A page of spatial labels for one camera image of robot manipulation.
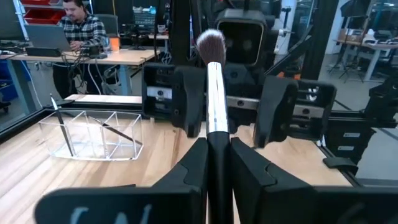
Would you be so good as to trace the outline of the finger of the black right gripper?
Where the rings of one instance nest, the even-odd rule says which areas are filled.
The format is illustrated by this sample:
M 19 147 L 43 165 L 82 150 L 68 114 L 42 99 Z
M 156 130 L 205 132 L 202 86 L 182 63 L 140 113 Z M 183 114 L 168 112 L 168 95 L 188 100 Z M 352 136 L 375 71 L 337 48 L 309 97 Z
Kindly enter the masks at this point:
M 264 80 L 254 125 L 253 142 L 256 147 L 286 139 L 297 95 L 296 80 L 273 76 Z
M 172 81 L 172 124 L 183 129 L 189 138 L 195 138 L 203 118 L 206 72 L 202 68 L 177 66 Z

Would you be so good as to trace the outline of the light wooden table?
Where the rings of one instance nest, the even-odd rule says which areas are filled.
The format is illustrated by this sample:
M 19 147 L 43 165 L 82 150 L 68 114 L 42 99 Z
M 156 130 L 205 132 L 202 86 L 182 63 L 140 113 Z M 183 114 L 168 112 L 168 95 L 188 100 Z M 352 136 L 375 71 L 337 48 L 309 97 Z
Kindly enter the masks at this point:
M 349 77 L 350 70 L 357 70 L 361 58 L 369 60 L 368 68 L 364 77 L 359 77 L 359 82 L 373 82 L 371 76 L 374 72 L 377 62 L 380 59 L 381 52 L 389 53 L 391 50 L 398 49 L 398 39 L 387 39 L 381 42 L 374 37 L 374 31 L 371 33 L 363 29 L 341 29 L 339 36 L 335 39 L 336 43 L 344 46 L 343 53 L 338 59 L 336 65 L 341 65 L 343 73 L 340 77 L 346 75 Z

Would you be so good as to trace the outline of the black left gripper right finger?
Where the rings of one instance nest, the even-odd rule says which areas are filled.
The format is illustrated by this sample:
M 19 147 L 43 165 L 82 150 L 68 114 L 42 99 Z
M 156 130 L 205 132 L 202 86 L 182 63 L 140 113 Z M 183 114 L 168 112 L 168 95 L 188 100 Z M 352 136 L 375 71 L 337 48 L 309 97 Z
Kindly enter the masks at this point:
M 231 140 L 241 224 L 398 224 L 398 189 L 311 186 Z

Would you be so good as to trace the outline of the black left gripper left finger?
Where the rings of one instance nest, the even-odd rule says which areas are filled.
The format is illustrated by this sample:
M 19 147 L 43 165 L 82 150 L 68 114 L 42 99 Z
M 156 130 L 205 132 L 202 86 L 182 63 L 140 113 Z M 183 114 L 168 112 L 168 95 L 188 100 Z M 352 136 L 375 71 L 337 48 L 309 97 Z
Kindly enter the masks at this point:
M 34 210 L 37 224 L 205 224 L 208 143 L 198 138 L 151 187 L 58 189 Z

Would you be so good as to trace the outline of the black docking box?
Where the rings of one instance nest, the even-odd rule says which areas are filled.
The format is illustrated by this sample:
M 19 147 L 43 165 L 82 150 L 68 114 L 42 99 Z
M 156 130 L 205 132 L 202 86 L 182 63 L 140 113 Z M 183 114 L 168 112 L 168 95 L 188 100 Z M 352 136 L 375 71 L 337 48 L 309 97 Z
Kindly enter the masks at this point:
M 25 52 L 28 56 L 35 57 L 60 57 L 62 54 L 60 49 L 46 47 L 26 47 Z

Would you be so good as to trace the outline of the blue bin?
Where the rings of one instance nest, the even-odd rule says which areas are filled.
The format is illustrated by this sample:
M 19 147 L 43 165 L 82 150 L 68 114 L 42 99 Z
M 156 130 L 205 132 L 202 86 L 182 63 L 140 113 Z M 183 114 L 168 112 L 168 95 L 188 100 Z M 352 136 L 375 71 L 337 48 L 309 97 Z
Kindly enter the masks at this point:
M 0 98 L 12 101 L 18 97 L 6 60 L 0 60 Z

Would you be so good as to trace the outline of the thin black makeup brush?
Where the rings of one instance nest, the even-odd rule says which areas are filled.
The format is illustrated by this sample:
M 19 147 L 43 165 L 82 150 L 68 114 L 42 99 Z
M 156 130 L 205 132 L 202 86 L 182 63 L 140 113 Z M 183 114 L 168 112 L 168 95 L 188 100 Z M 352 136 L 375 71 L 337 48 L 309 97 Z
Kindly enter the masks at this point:
M 104 122 L 102 122 L 102 121 L 100 121 L 100 120 L 98 120 L 98 119 L 96 119 L 96 118 L 94 118 L 94 117 L 91 117 L 91 116 L 90 116 L 90 118 L 91 118 L 92 120 L 96 121 L 97 123 L 99 123 L 102 127 L 104 127 L 104 128 L 106 128 L 106 129 L 112 131 L 113 133 L 115 133 L 115 134 L 117 134 L 117 135 L 123 137 L 124 139 L 127 139 L 127 140 L 129 140 L 129 141 L 131 141 L 131 142 L 134 142 L 134 143 L 143 145 L 142 142 L 134 140 L 133 138 L 131 138 L 131 137 L 127 136 L 126 134 L 124 134 L 124 133 L 118 131 L 117 129 L 111 127 L 110 125 L 108 125 L 108 124 L 106 124 L 106 123 L 104 123 Z
M 50 94 L 50 100 L 51 100 L 52 106 L 53 106 L 53 108 L 54 108 L 54 110 L 55 110 L 55 114 L 57 115 L 58 122 L 59 122 L 59 124 L 60 124 L 60 129 L 62 130 L 63 137 L 64 137 L 65 142 L 66 142 L 66 144 L 67 144 L 67 148 L 68 148 L 68 150 L 69 150 L 69 152 L 70 152 L 70 155 L 73 157 L 75 154 L 74 154 L 74 152 L 73 152 L 72 146 L 71 146 L 70 141 L 69 141 L 69 138 L 68 138 L 68 133 L 67 133 L 67 130 L 66 130 L 66 127 L 65 127 L 65 123 L 64 123 L 64 121 L 63 121 L 62 114 L 61 114 L 61 112 L 60 112 L 60 110 L 59 110 L 59 108 L 58 108 L 58 106 L 57 106 L 57 103 L 56 103 L 56 101 L 54 100 L 52 94 Z

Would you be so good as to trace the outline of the grey laptop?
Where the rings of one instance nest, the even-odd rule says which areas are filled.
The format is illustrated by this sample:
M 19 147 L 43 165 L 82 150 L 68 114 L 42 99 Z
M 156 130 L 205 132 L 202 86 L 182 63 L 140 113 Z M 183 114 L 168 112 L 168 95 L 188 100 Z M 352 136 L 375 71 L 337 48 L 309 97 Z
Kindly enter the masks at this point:
M 25 29 L 34 47 L 54 48 L 65 52 L 72 50 L 63 27 L 48 24 L 31 24 L 25 25 Z

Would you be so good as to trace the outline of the clear acrylic organizer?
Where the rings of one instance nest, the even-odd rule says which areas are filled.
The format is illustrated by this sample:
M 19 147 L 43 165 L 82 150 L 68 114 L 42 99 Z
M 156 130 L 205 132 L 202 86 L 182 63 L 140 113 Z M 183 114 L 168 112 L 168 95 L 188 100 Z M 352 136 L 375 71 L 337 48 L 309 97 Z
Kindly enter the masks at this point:
M 84 161 L 136 160 L 144 148 L 142 116 L 117 111 L 60 110 L 72 146 L 70 155 L 55 112 L 39 121 L 51 156 Z M 92 120 L 94 117 L 143 145 L 131 142 Z

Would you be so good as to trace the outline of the grey office chair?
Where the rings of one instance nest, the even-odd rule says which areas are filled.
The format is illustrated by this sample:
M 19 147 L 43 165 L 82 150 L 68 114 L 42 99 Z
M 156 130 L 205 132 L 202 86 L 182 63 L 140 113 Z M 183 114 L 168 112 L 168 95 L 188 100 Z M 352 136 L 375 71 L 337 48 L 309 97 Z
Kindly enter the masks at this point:
M 95 14 L 95 16 L 104 24 L 108 37 L 119 36 L 118 17 L 110 14 Z

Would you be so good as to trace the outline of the person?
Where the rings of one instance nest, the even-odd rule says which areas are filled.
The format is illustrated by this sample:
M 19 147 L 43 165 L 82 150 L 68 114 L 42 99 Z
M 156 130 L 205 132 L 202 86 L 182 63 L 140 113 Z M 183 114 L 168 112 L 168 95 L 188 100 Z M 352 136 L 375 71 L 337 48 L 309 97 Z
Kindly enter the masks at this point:
M 66 15 L 58 25 L 63 28 L 65 37 L 74 52 L 83 50 L 84 46 L 101 47 L 101 41 L 106 37 L 104 24 L 84 7 L 82 0 L 63 0 Z M 102 94 L 104 65 L 81 64 L 79 66 L 56 63 L 53 65 L 53 82 L 58 94 L 66 98 L 77 93 L 75 75 L 83 75 L 86 82 L 86 92 L 89 95 Z

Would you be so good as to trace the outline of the black table clamp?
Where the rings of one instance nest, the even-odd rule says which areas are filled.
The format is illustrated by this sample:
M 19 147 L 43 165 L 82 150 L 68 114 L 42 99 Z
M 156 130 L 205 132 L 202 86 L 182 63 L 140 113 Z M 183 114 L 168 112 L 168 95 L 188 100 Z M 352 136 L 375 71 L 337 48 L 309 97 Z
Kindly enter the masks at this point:
M 323 163 L 330 169 L 339 169 L 353 175 L 356 175 L 358 171 L 358 166 L 350 159 L 344 157 L 327 157 L 323 159 Z

